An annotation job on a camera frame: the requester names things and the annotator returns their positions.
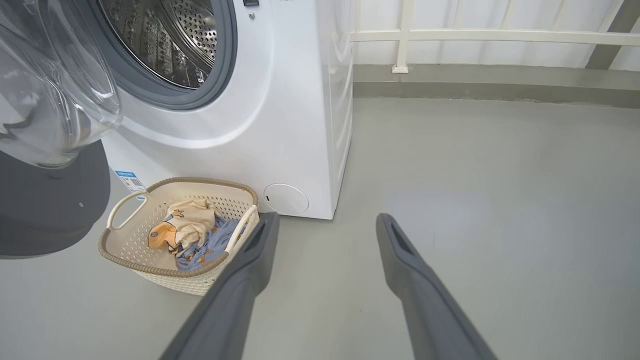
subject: blue cloth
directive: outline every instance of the blue cloth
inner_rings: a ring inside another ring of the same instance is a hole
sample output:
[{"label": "blue cloth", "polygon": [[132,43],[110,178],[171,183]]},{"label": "blue cloth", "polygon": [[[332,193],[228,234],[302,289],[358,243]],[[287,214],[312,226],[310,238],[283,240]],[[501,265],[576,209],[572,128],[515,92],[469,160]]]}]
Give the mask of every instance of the blue cloth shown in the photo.
[{"label": "blue cloth", "polygon": [[216,215],[215,227],[207,232],[207,239],[204,245],[198,248],[198,243],[195,242],[182,255],[176,256],[175,265],[178,270],[194,270],[220,257],[227,248],[227,244],[237,225],[238,220],[225,220]]}]

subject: brown basket rim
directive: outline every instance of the brown basket rim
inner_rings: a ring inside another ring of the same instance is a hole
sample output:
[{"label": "brown basket rim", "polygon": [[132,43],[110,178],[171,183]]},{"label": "brown basket rim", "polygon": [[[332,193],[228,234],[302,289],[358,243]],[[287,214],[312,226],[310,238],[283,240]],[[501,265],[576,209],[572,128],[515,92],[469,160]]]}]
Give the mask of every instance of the brown basket rim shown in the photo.
[{"label": "brown basket rim", "polygon": [[[249,186],[246,186],[240,183],[234,183],[233,181],[207,179],[205,177],[172,177],[170,179],[162,180],[149,186],[147,188],[147,192],[150,193],[163,185],[171,184],[171,183],[201,183],[201,184],[213,184],[213,185],[227,186],[230,188],[237,188],[250,193],[251,196],[253,197],[253,205],[258,206],[258,195]],[[108,252],[106,249],[106,244],[107,244],[107,238],[109,237],[109,234],[111,234],[111,230],[105,229],[102,232],[102,236],[100,236],[100,240],[98,241],[98,251],[100,252],[100,255],[102,255],[107,260],[112,261],[118,265],[124,266],[126,268],[130,268],[131,270],[145,272],[148,274],[171,276],[171,277],[194,277],[194,276],[202,275],[209,272],[216,266],[220,265],[228,256],[228,253],[224,252],[222,256],[220,256],[218,259],[213,261],[211,264],[208,264],[206,266],[203,266],[195,270],[180,271],[180,270],[156,268],[153,266],[136,264],[132,261],[122,259]]]}]

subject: beige plastic basket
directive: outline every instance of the beige plastic basket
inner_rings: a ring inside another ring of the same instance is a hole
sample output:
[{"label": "beige plastic basket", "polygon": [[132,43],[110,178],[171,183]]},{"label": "beige plastic basket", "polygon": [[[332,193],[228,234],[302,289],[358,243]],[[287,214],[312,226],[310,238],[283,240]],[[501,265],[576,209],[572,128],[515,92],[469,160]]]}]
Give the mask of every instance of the beige plastic basket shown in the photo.
[{"label": "beige plastic basket", "polygon": [[[121,225],[114,226],[113,219],[122,205],[139,196],[145,198],[142,205]],[[169,206],[189,199],[208,199],[216,206],[217,214],[225,219],[237,219],[239,223],[218,260],[196,270],[179,271],[174,256],[167,250],[147,246],[147,236],[152,227],[164,220]],[[107,219],[98,250],[108,260],[156,284],[202,296],[258,224],[257,206],[258,196],[248,186],[199,177],[174,177],[153,184],[144,192],[132,193],[116,204]],[[246,229],[238,238],[245,223]]]}]

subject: washing machine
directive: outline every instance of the washing machine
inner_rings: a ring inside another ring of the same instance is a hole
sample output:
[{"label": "washing machine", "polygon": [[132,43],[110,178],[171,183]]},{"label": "washing machine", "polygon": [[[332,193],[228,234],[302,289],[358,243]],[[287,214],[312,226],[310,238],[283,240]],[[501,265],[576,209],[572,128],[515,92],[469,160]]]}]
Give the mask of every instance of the washing machine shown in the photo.
[{"label": "washing machine", "polygon": [[350,1],[74,0],[119,87],[102,143],[132,191],[236,181],[331,219],[351,141]]}]

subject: white basket handle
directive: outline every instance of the white basket handle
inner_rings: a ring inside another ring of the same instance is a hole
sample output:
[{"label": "white basket handle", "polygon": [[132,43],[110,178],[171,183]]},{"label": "white basket handle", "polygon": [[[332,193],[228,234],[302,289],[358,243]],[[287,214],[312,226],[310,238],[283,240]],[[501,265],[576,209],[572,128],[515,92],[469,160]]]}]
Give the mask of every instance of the white basket handle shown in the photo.
[{"label": "white basket handle", "polygon": [[226,252],[231,253],[231,251],[234,249],[234,245],[236,244],[238,236],[240,235],[240,232],[244,227],[244,223],[247,222],[247,220],[249,220],[249,217],[251,216],[251,214],[257,213],[257,212],[258,212],[258,207],[256,205],[251,205],[251,207],[244,212],[244,215],[240,218],[240,221],[238,221],[238,225],[236,226],[234,233],[231,234],[231,239],[229,239],[229,243],[227,244],[227,249],[225,250]]},{"label": "white basket handle", "polygon": [[[136,211],[134,211],[133,214],[129,215],[127,220],[124,220],[124,222],[122,222],[122,224],[120,224],[120,226],[118,226],[118,227],[113,226],[113,219],[116,217],[116,213],[118,212],[118,210],[120,210],[122,205],[124,205],[124,203],[127,202],[129,199],[131,199],[133,197],[138,197],[138,196],[142,196],[142,197],[145,198],[145,200],[142,202],[142,205],[138,206]],[[147,203],[147,197],[148,196],[149,196],[148,192],[137,192],[137,193],[129,194],[129,195],[125,196],[124,199],[118,201],[118,204],[116,204],[116,206],[113,207],[113,210],[111,210],[111,213],[109,214],[109,217],[107,218],[107,229],[109,229],[111,231],[120,230]]]}]

